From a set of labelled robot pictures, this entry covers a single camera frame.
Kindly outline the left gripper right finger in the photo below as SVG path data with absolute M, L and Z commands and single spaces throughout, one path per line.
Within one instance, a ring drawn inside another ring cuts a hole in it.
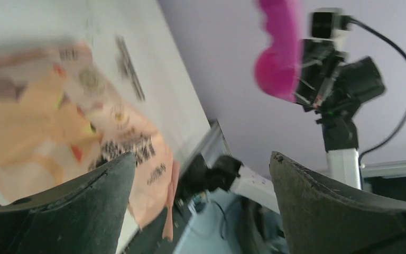
M 290 253 L 406 253 L 406 201 L 350 187 L 272 152 Z

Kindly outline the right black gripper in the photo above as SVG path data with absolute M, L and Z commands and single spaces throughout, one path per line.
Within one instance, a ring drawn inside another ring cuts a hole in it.
M 319 123 L 349 121 L 360 106 L 385 92 L 381 74 L 369 56 L 346 63 L 347 54 L 331 41 L 303 40 L 296 104 L 314 111 Z

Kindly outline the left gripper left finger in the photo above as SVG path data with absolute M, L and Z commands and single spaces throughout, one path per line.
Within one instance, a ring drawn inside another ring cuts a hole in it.
M 115 253 L 135 173 L 127 152 L 54 188 L 0 205 L 0 253 Z

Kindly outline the magenta plastic scoop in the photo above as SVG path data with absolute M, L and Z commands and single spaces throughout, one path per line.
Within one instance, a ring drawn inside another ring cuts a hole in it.
M 298 1 L 258 1 L 258 6 L 271 43 L 256 60 L 256 83 L 266 94 L 296 103 L 302 57 Z

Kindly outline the pink cat litter bag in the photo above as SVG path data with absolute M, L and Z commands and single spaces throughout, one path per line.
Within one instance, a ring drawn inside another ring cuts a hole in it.
M 173 205 L 179 168 L 158 128 L 94 65 L 84 44 L 0 52 L 0 205 L 131 152 L 128 211 L 144 228 Z

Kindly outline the white bag sealing clip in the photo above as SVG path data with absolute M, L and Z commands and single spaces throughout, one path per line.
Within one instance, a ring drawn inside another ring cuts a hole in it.
M 145 94 L 136 74 L 126 42 L 123 37 L 118 35 L 115 37 L 115 40 L 121 54 L 121 63 L 124 67 L 125 76 L 130 80 L 137 100 L 143 102 L 145 101 Z

